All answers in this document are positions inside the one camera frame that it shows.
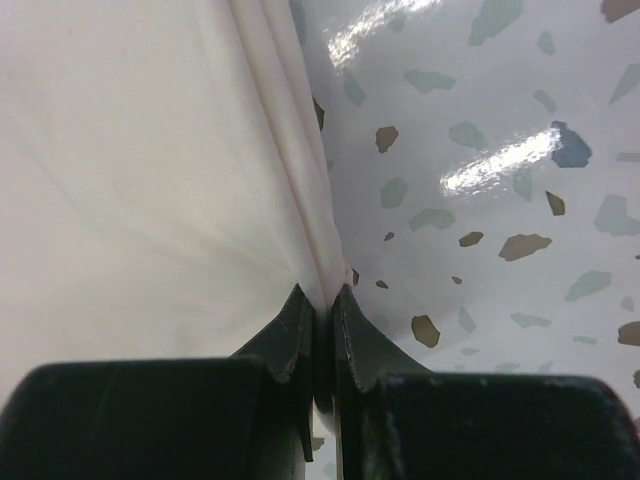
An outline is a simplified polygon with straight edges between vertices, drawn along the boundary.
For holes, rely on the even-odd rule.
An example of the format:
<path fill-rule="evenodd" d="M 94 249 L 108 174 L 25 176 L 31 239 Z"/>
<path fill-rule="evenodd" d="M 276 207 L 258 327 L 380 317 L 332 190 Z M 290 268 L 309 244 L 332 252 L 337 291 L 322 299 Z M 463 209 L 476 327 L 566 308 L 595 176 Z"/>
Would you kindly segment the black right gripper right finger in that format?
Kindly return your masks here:
<path fill-rule="evenodd" d="M 338 477 L 363 479 L 365 406 L 379 376 L 387 372 L 430 375 L 432 371 L 406 354 L 367 319 L 348 285 L 343 286 L 336 297 L 331 327 Z"/>

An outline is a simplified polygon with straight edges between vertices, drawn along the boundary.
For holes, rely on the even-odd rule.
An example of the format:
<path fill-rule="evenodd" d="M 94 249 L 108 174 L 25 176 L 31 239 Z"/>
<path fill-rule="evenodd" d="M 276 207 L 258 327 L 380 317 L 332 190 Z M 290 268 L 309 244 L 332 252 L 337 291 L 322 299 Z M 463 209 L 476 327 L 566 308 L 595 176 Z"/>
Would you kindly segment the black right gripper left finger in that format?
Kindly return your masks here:
<path fill-rule="evenodd" d="M 231 355 L 261 367 L 250 479 L 303 479 L 313 460 L 313 319 L 313 307 L 295 286 L 275 318 Z"/>

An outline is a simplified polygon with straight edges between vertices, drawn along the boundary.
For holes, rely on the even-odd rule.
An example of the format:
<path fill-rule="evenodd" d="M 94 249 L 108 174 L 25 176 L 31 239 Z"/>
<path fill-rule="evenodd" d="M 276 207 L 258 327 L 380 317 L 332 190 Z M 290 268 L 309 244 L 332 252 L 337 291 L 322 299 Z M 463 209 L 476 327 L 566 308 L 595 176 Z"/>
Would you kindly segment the cream t shirt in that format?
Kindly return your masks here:
<path fill-rule="evenodd" d="M 289 1 L 1 5 L 1 395 L 226 356 L 351 280 Z"/>

